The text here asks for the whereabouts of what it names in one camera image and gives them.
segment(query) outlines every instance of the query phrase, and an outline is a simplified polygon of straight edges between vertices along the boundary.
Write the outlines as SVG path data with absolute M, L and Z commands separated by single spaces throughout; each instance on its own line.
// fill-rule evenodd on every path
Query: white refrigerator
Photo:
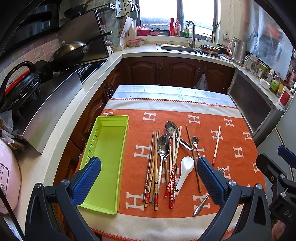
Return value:
M 296 154 L 296 97 L 291 101 L 286 112 L 268 135 L 257 147 L 258 154 L 265 153 L 287 174 L 289 180 L 295 181 L 296 170 L 292 168 L 278 153 L 278 147 L 284 145 Z M 264 176 L 266 184 L 266 196 L 268 204 L 271 203 L 271 182 Z

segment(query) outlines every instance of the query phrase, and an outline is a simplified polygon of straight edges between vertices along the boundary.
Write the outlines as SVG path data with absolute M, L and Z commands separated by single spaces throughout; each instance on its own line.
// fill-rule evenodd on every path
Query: pan handle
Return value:
M 96 40 L 98 40 L 98 39 L 104 38 L 104 37 L 106 37 L 106 36 L 108 36 L 108 35 L 111 35 L 112 33 L 113 33 L 113 32 L 110 31 L 110 32 L 108 32 L 108 33 L 105 33 L 105 34 L 101 34 L 101 35 L 99 35 L 99 36 L 96 36 L 96 37 L 90 39 L 89 41 L 87 41 L 86 45 L 90 45 L 93 41 L 96 41 Z

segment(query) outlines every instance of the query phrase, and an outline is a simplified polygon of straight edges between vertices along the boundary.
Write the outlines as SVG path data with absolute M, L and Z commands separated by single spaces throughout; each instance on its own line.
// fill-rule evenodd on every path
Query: tile wall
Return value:
M 61 2 L 61 6 L 60 6 L 60 14 L 59 14 L 59 19 L 60 19 L 60 25 L 62 25 L 63 23 L 65 23 L 67 21 L 67 19 L 64 16 L 64 12 L 69 9 L 70 7 L 79 5 L 79 4 L 85 4 L 86 0 L 63 0 Z M 92 9 L 94 7 L 98 7 L 107 3 L 114 3 L 115 4 L 115 0 L 93 0 L 92 2 L 90 2 L 88 4 L 88 8 L 87 9 Z M 111 40 L 113 43 L 114 47 L 118 47 L 119 46 L 119 38 L 118 38 L 118 33 L 119 33 L 119 27 L 118 27 L 118 21 L 116 16 L 116 13 L 109 10 L 106 11 L 102 14 L 99 14 L 101 18 L 106 19 L 106 28 L 105 28 L 105 32 L 109 32 L 112 31 L 113 34 L 108 36 L 107 39 Z
M 39 60 L 48 61 L 52 54 L 61 46 L 57 34 L 51 34 L 40 39 L 37 39 L 22 48 L 14 51 L 11 55 L 5 58 L 0 63 L 0 85 L 2 84 L 5 76 L 19 63 L 23 61 L 30 61 L 36 63 Z M 22 67 L 9 79 L 11 83 L 20 75 L 28 70 L 27 67 Z

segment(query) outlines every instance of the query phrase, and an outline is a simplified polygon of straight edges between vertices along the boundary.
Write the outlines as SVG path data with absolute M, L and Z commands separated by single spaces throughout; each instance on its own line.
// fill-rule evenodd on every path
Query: small white bowl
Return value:
M 260 85 L 266 90 L 270 88 L 270 84 L 262 78 L 260 79 Z

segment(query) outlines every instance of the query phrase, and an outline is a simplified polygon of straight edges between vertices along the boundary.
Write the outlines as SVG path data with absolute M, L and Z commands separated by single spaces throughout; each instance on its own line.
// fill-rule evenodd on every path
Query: faucet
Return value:
M 192 49 L 194 50 L 195 49 L 195 24 L 194 24 L 194 22 L 189 21 L 186 25 L 186 28 L 189 28 L 190 23 L 192 23 L 192 27 L 193 27 L 192 42 L 190 43 L 188 40 L 187 41 L 189 43 L 189 46 L 192 47 Z

